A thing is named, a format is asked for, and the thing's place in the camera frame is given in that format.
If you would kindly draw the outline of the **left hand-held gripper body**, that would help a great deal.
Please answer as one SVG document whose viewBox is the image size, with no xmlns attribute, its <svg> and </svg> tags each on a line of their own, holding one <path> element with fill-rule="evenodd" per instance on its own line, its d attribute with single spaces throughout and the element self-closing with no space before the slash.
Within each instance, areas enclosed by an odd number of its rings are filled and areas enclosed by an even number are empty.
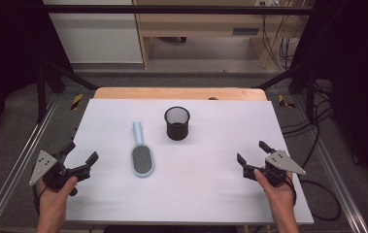
<svg viewBox="0 0 368 233">
<path fill-rule="evenodd" d="M 63 162 L 55 158 L 55 155 L 41 150 L 28 184 L 33 186 L 39 180 L 42 180 L 47 187 L 60 189 L 71 177 L 77 177 L 79 182 L 90 177 L 91 168 L 89 171 L 84 172 L 75 171 L 75 168 L 66 168 Z"/>
</svg>

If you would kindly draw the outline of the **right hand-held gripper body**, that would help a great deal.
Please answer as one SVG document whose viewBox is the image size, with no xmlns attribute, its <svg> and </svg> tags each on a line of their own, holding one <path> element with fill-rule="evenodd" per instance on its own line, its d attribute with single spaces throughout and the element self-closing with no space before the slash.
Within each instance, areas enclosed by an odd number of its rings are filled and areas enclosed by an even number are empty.
<svg viewBox="0 0 368 233">
<path fill-rule="evenodd" d="M 300 167 L 289 155 L 283 150 L 274 150 L 265 158 L 263 167 L 255 167 L 249 165 L 243 160 L 243 177 L 256 181 L 254 170 L 258 170 L 264 175 L 270 185 L 278 187 L 282 185 L 287 177 L 287 173 L 296 173 L 305 175 L 306 171 Z"/>
</svg>

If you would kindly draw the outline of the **light blue hairbrush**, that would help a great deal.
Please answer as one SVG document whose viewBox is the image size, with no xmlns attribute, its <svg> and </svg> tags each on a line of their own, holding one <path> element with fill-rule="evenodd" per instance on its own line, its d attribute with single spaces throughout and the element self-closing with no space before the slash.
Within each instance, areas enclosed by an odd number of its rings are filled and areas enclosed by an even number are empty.
<svg viewBox="0 0 368 233">
<path fill-rule="evenodd" d="M 141 122 L 134 121 L 132 126 L 136 141 L 131 151 L 133 171 L 138 177 L 147 177 L 154 169 L 151 150 L 144 143 Z"/>
</svg>

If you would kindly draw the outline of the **black mesh cup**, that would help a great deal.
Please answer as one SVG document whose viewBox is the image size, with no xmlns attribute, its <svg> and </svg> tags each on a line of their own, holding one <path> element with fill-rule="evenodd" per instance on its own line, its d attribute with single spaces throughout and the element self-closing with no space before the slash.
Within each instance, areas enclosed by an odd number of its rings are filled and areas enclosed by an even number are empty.
<svg viewBox="0 0 368 233">
<path fill-rule="evenodd" d="M 181 141 L 188 135 L 188 123 L 190 120 L 189 111 L 180 106 L 169 108 L 164 119 L 167 127 L 167 136 L 174 141 Z"/>
</svg>

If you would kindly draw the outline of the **person's left hand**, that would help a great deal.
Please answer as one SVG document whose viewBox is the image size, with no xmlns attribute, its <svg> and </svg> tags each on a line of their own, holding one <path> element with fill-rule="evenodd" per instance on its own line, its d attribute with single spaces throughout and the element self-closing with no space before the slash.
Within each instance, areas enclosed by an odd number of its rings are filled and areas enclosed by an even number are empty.
<svg viewBox="0 0 368 233">
<path fill-rule="evenodd" d="M 39 182 L 40 193 L 40 215 L 65 216 L 67 199 L 75 189 L 78 179 L 71 177 L 62 188 L 53 190 L 43 182 Z"/>
</svg>

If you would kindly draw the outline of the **person's right hand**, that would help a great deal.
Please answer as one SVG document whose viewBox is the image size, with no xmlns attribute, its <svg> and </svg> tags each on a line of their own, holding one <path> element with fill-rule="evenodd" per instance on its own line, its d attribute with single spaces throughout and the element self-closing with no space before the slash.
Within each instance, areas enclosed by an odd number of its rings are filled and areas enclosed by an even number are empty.
<svg viewBox="0 0 368 233">
<path fill-rule="evenodd" d="M 257 169 L 253 170 L 257 182 L 263 188 L 269 201 L 271 212 L 276 216 L 286 216 L 293 213 L 293 192 L 287 184 L 273 187 L 266 177 Z"/>
</svg>

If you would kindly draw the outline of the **black metal stand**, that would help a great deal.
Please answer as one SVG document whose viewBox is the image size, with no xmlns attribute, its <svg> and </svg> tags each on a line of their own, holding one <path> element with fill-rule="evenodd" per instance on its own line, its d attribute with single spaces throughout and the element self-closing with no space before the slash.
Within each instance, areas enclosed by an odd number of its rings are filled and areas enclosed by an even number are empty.
<svg viewBox="0 0 368 233">
<path fill-rule="evenodd" d="M 47 63 L 41 65 L 36 73 L 38 123 L 40 123 L 47 115 L 46 84 L 49 85 L 53 93 L 62 93 L 66 88 L 65 84 L 61 80 L 62 77 L 66 77 L 89 90 L 97 90 L 99 88 L 98 85 L 88 82 L 87 80 L 76 75 L 73 71 L 64 69 L 56 63 Z"/>
<path fill-rule="evenodd" d="M 299 94 L 302 92 L 303 88 L 306 88 L 305 115 L 310 123 L 315 123 L 314 100 L 316 92 L 316 76 L 310 64 L 299 62 L 288 70 L 280 73 L 275 78 L 272 78 L 265 83 L 259 84 L 257 88 L 265 90 L 287 78 L 292 78 L 292 81 L 288 87 L 288 90 L 291 94 Z"/>
</svg>

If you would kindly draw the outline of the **wooden table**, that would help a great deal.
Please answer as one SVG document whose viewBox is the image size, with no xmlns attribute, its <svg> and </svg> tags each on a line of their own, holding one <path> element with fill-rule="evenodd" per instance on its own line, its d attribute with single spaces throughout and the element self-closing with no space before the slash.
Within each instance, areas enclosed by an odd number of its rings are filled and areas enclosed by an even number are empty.
<svg viewBox="0 0 368 233">
<path fill-rule="evenodd" d="M 239 87 L 100 87 L 94 99 L 184 99 L 266 101 L 262 89 Z"/>
</svg>

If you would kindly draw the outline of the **white cabinet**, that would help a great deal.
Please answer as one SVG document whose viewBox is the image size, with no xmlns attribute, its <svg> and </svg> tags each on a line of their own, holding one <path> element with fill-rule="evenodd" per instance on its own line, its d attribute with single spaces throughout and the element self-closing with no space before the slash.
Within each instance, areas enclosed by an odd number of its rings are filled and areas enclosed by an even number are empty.
<svg viewBox="0 0 368 233">
<path fill-rule="evenodd" d="M 133 14 L 50 14 L 73 64 L 142 63 Z"/>
</svg>

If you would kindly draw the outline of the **black curtain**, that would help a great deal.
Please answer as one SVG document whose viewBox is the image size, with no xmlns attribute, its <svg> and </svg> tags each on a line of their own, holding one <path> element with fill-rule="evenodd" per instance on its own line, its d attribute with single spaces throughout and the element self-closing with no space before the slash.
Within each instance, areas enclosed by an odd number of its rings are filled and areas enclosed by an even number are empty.
<svg viewBox="0 0 368 233">
<path fill-rule="evenodd" d="M 368 0 L 315 0 L 314 7 L 330 13 L 309 17 L 293 61 L 302 61 L 312 41 L 325 33 L 314 46 L 313 71 L 332 82 L 338 122 L 354 154 L 368 166 Z"/>
<path fill-rule="evenodd" d="M 50 15 L 33 10 L 44 0 L 0 0 L 0 116 L 7 96 L 36 82 L 36 73 L 53 62 L 72 69 Z"/>
</svg>

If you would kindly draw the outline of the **wooden desk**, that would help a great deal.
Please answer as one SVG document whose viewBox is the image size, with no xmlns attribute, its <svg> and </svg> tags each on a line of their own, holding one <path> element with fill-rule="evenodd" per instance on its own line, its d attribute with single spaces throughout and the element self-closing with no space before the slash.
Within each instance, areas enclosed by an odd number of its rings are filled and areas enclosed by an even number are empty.
<svg viewBox="0 0 368 233">
<path fill-rule="evenodd" d="M 135 6 L 257 7 L 256 0 L 132 0 Z M 281 7 L 304 7 L 307 0 L 280 0 Z M 155 37 L 246 37 L 263 69 L 275 63 L 282 39 L 298 39 L 306 17 L 262 15 L 137 14 L 138 34 L 145 60 Z"/>
</svg>

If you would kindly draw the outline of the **white power strip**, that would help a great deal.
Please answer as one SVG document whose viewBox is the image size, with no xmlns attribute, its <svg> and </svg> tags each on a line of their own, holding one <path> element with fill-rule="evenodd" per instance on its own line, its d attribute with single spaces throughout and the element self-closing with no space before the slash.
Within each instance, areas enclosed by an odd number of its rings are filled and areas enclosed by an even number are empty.
<svg viewBox="0 0 368 233">
<path fill-rule="evenodd" d="M 280 0 L 256 0 L 255 6 L 257 7 L 280 7 Z"/>
</svg>

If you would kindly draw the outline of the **aluminium rail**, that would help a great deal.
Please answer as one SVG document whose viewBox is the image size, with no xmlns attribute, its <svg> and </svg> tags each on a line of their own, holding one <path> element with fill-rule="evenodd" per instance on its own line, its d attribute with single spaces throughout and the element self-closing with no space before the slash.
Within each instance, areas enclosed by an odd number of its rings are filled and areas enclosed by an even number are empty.
<svg viewBox="0 0 368 233">
<path fill-rule="evenodd" d="M 37 147 L 45 129 L 47 128 L 50 118 L 55 110 L 55 107 L 59 101 L 60 95 L 53 94 L 47 105 L 47 110 L 45 116 L 42 120 L 37 123 L 31 132 L 30 137 L 25 143 L 25 146 L 21 150 L 14 167 L 9 172 L 7 179 L 5 179 L 1 189 L 0 189 L 0 216 L 4 212 L 15 188 L 25 170 L 29 159 L 31 158 L 35 148 Z"/>
<path fill-rule="evenodd" d="M 317 140 L 316 148 L 318 157 L 325 174 L 337 195 L 338 201 L 343 209 L 344 215 L 351 227 L 353 233 L 368 233 L 368 226 L 357 208 L 350 191 L 348 190 L 344 180 L 339 173 L 337 166 L 334 164 L 330 153 L 327 151 L 322 139 Z"/>
</svg>

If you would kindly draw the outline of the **black horizontal frame bar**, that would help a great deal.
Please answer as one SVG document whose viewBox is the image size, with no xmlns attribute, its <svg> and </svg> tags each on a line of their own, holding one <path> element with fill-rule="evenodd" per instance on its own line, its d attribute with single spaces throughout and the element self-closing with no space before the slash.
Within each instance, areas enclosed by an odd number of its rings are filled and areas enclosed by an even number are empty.
<svg viewBox="0 0 368 233">
<path fill-rule="evenodd" d="M 128 6 L 128 5 L 43 5 L 48 13 L 62 14 L 199 14 L 199 15 L 297 15 L 309 16 L 314 8 L 224 7 L 224 6 Z"/>
</svg>

